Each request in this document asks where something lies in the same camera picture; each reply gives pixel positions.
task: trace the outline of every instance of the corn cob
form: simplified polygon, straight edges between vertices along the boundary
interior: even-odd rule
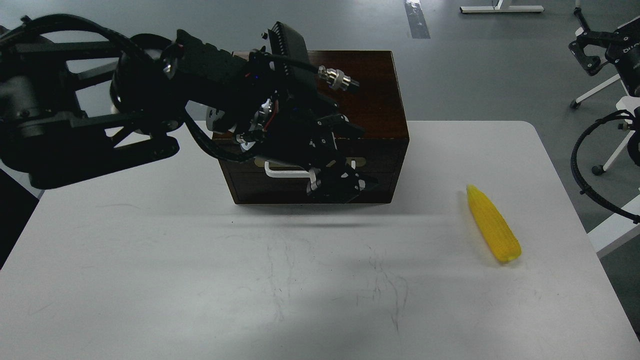
[[[518,239],[513,236],[504,218],[491,200],[475,186],[467,185],[467,200],[471,213],[496,259],[507,263],[522,253]]]

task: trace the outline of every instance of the wooden box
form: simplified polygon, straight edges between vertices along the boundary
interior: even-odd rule
[[[318,80],[319,91],[335,99],[340,104],[340,112],[349,121],[366,129],[364,137],[357,140],[336,137],[338,150],[347,158],[355,158],[359,171],[380,182],[375,189],[363,191],[351,203],[391,202],[409,144],[391,51],[309,51],[309,59],[316,65],[343,70],[360,82],[360,91],[349,94],[333,91],[324,81]],[[214,138],[224,149],[238,151],[239,146],[233,144],[229,136]],[[265,174],[263,166],[260,161],[220,162],[236,204],[318,202],[307,196],[308,179],[272,178]]]

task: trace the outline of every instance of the connector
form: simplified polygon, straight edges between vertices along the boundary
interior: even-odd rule
[[[327,69],[324,65],[318,67],[318,76],[326,80],[329,87],[333,90],[342,90],[355,93],[360,88],[360,83],[351,79],[351,76],[344,74],[339,69]]]

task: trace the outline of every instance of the black cable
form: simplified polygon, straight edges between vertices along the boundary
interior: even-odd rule
[[[609,211],[612,211],[616,214],[619,214],[625,218],[629,218],[633,220],[634,224],[640,223],[640,215],[631,214],[628,211],[622,210],[617,207],[613,203],[609,202],[607,199],[603,198],[599,193],[597,193],[589,183],[584,179],[582,174],[580,173],[580,169],[578,169],[578,149],[580,145],[584,141],[584,139],[590,135],[597,127],[606,124],[613,120],[635,120],[634,116],[627,110],[619,110],[614,113],[607,115],[602,119],[596,120],[596,122],[590,125],[581,135],[578,137],[578,141],[573,146],[573,151],[571,153],[571,173],[573,174],[573,178],[575,182],[578,183],[580,187],[580,194],[586,194],[591,200],[595,201],[598,205],[602,206]]]
[[[212,156],[216,159],[231,161],[234,163],[243,163],[255,156],[254,148],[258,145],[255,144],[251,149],[242,152],[241,154],[236,154],[233,152],[228,152],[222,149],[218,144],[211,140],[207,134],[205,134],[200,126],[196,124],[191,115],[187,113],[187,111],[183,111],[181,116],[184,120],[184,124],[189,129],[191,136],[198,144],[198,146],[209,156]]]
[[[25,23],[0,37],[0,49],[17,44],[25,38],[56,31],[88,31],[102,35],[117,45],[120,50],[131,58],[151,64],[153,59],[131,39],[126,36],[96,24],[83,17],[69,14],[53,14],[26,20]]]
[[[295,67],[299,67],[301,69],[313,72],[314,74],[317,74],[318,72],[318,67],[313,65],[313,64],[309,64],[309,63],[305,63],[304,61],[299,61],[299,60],[295,60],[292,59],[288,56],[282,56],[282,55],[275,55],[275,54],[268,54],[268,53],[263,53],[265,59],[267,60],[271,60],[273,62],[280,62],[280,63],[285,63],[291,66],[295,66]]]

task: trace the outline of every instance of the white handle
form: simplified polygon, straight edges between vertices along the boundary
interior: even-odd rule
[[[356,161],[351,160],[351,167],[356,169]],[[273,170],[269,167],[269,162],[264,162],[264,173],[267,174],[268,177],[274,177],[276,179],[288,178],[288,179],[298,179],[298,178],[311,178],[315,177],[315,174],[310,174],[306,170]]]

